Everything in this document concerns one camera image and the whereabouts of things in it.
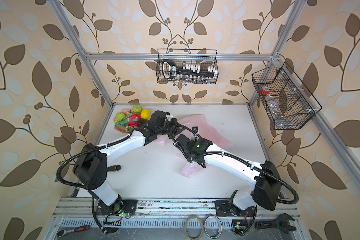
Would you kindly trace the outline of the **yellow lemon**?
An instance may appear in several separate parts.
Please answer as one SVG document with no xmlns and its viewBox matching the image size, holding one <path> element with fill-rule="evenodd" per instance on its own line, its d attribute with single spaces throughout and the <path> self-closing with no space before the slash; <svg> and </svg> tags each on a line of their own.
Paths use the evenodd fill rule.
<svg viewBox="0 0 360 240">
<path fill-rule="evenodd" d="M 148 109 L 143 109 L 140 113 L 140 116 L 144 120 L 148 120 L 150 118 L 151 112 Z"/>
</svg>

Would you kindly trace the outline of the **dark purple fruit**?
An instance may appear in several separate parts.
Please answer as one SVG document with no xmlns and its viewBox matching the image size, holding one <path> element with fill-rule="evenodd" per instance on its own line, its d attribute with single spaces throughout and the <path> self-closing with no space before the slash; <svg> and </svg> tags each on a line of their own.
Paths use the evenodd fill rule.
<svg viewBox="0 0 360 240">
<path fill-rule="evenodd" d="M 145 123 L 146 123 L 146 120 L 145 120 L 145 119 L 139 119 L 139 120 L 138 120 L 138 123 L 137 123 L 137 126 L 138 126 L 138 127 L 141 127 L 141 126 L 143 126 Z"/>
</svg>

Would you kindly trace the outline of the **pink plastic bag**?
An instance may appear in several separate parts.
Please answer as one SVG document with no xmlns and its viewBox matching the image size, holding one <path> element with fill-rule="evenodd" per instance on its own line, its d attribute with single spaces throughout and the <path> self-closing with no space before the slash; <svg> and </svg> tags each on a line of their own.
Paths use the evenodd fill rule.
<svg viewBox="0 0 360 240">
<path fill-rule="evenodd" d="M 230 146 L 231 142 L 224 138 L 219 132 L 209 125 L 204 115 L 192 115 L 178 120 L 178 123 L 188 128 L 198 127 L 201 136 L 207 140 L 212 141 L 214 144 L 226 149 Z M 183 177 L 191 178 L 193 175 L 201 172 L 204 168 L 197 163 L 187 163 L 181 170 L 180 174 Z"/>
</svg>

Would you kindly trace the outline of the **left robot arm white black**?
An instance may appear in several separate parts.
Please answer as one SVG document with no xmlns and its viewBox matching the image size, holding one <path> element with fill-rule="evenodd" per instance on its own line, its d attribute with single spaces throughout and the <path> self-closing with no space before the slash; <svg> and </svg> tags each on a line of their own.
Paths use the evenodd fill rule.
<svg viewBox="0 0 360 240">
<path fill-rule="evenodd" d="M 107 180 L 108 167 L 111 163 L 134 149 L 148 145 L 160 135 L 169 135 L 172 126 L 177 123 L 178 120 L 168 112 L 155 111 L 142 126 L 133 129 L 118 140 L 99 146 L 87 144 L 81 153 L 72 156 L 59 166 L 56 178 L 64 185 L 86 190 L 96 200 L 111 206 L 120 198 Z M 76 161 L 73 173 L 80 180 L 80 184 L 64 180 L 62 176 L 63 168 L 72 161 Z"/>
</svg>

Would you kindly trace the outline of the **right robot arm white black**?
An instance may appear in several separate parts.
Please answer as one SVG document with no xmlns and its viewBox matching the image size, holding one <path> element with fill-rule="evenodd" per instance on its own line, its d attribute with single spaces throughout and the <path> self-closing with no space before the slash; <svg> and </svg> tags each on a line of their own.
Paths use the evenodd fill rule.
<svg viewBox="0 0 360 240">
<path fill-rule="evenodd" d="M 261 164 L 242 159 L 183 125 L 172 126 L 169 138 L 188 162 L 203 168 L 207 165 L 222 168 L 248 184 L 244 190 L 235 190 L 229 199 L 228 208 L 233 215 L 240 216 L 248 208 L 258 206 L 273 211 L 278 203 L 294 205 L 299 201 L 296 190 L 280 178 L 270 161 Z"/>
</svg>

